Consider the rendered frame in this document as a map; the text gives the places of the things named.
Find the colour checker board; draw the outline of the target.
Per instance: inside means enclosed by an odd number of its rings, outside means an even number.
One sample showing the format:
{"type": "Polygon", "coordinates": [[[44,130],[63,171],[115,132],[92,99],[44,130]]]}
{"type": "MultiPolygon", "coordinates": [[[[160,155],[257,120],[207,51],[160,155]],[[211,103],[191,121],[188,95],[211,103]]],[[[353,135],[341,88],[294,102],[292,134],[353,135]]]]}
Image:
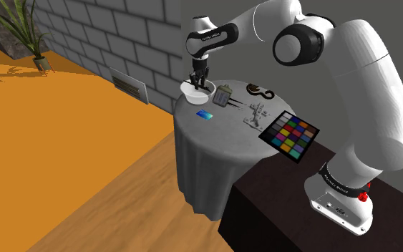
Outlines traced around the colour checker board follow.
{"type": "Polygon", "coordinates": [[[290,160],[300,163],[319,132],[317,127],[285,110],[258,137],[290,160]]]}

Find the potted green plant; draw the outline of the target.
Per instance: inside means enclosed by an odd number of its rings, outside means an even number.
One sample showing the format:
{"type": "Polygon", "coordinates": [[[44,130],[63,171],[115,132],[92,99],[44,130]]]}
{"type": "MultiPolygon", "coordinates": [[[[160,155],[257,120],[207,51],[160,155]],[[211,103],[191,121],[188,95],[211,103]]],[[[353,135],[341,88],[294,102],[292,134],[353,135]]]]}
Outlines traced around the potted green plant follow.
{"type": "Polygon", "coordinates": [[[4,15],[0,15],[0,24],[11,34],[13,34],[19,40],[19,43],[23,44],[34,55],[33,62],[40,72],[42,72],[44,75],[47,74],[48,70],[55,72],[52,64],[46,57],[42,56],[40,50],[40,41],[42,40],[42,37],[46,35],[46,33],[37,36],[37,33],[35,32],[34,20],[32,17],[32,14],[34,13],[34,5],[31,6],[31,11],[29,12],[31,16],[28,19],[28,11],[26,10],[27,0],[13,1],[17,18],[14,16],[5,0],[0,0],[0,3],[9,15],[9,18],[5,17],[4,15]]]}

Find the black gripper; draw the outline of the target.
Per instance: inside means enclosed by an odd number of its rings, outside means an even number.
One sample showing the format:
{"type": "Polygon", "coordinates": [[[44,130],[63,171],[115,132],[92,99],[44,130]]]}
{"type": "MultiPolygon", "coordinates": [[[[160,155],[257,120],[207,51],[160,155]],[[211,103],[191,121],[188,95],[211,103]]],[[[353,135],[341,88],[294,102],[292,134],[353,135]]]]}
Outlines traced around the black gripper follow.
{"type": "Polygon", "coordinates": [[[199,77],[200,76],[200,87],[205,88],[205,81],[208,78],[209,66],[207,59],[192,59],[193,73],[189,75],[190,83],[195,87],[196,90],[199,89],[199,77]]]}

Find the grey wall vent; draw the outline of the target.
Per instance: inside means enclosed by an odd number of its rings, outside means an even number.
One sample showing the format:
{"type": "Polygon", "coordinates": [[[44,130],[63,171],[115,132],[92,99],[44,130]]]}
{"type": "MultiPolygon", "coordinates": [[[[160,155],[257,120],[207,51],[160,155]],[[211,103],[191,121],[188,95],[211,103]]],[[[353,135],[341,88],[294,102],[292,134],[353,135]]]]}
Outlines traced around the grey wall vent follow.
{"type": "Polygon", "coordinates": [[[112,82],[116,88],[137,100],[144,102],[146,105],[149,103],[145,83],[111,67],[109,70],[112,76],[112,82]]]}

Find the white bowl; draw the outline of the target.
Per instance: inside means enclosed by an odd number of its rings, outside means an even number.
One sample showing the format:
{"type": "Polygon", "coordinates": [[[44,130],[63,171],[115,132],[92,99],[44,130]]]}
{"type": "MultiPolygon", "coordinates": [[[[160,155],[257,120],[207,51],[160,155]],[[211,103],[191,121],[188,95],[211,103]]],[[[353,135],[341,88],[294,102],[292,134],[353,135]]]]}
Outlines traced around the white bowl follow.
{"type": "Polygon", "coordinates": [[[205,80],[204,88],[195,88],[189,80],[185,80],[180,85],[180,90],[184,94],[186,100],[193,105],[203,105],[212,100],[216,91],[216,85],[209,80],[205,80]]]}

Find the silver metal tool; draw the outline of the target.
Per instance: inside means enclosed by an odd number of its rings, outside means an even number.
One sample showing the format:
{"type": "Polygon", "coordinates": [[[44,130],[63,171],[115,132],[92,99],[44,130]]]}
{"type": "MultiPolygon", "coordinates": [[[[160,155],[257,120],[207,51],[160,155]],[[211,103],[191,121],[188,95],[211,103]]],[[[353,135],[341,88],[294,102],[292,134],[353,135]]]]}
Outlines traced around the silver metal tool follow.
{"type": "Polygon", "coordinates": [[[245,117],[243,122],[249,127],[262,132],[268,124],[270,115],[262,102],[251,104],[250,108],[253,110],[252,115],[245,117]]]}

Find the dark brown curled figure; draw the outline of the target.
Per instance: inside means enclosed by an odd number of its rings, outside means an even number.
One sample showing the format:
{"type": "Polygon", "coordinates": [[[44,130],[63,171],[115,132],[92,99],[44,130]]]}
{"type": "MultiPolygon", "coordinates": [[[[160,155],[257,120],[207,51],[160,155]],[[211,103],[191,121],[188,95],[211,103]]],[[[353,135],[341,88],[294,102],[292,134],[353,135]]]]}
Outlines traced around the dark brown curled figure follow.
{"type": "Polygon", "coordinates": [[[259,86],[254,85],[252,83],[248,83],[246,85],[246,91],[251,96],[261,96],[265,100],[271,100],[275,97],[275,94],[273,91],[268,90],[268,89],[262,90],[259,86]]]}

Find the dark robot stand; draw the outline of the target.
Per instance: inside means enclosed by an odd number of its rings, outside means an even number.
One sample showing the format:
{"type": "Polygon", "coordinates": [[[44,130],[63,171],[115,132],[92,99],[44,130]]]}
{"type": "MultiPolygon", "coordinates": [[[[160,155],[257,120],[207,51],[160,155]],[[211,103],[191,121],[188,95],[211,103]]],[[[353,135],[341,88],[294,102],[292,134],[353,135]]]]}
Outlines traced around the dark robot stand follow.
{"type": "Polygon", "coordinates": [[[304,181],[332,156],[314,142],[300,163],[280,153],[259,161],[233,184],[219,234],[234,252],[403,252],[403,193],[380,179],[362,236],[312,209],[304,181]]]}

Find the round table with grey cloth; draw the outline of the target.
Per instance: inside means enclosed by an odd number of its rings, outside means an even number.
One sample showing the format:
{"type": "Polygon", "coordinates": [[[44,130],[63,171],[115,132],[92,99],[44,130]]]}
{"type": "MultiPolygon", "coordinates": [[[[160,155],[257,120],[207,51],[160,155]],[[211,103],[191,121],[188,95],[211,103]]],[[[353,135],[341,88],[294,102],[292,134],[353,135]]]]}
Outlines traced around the round table with grey cloth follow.
{"type": "Polygon", "coordinates": [[[275,155],[276,149],[262,141],[260,132],[243,122],[252,115],[251,104],[262,102],[270,117],[267,128],[283,111],[292,109],[279,96],[265,100],[246,92],[246,84],[236,80],[217,80],[228,84],[232,98],[245,105],[218,106],[212,101],[190,104],[180,96],[173,113],[175,153],[179,190],[195,213],[211,221],[222,218],[232,184],[260,160],[275,155]],[[205,120],[199,110],[213,117],[205,120]]]}

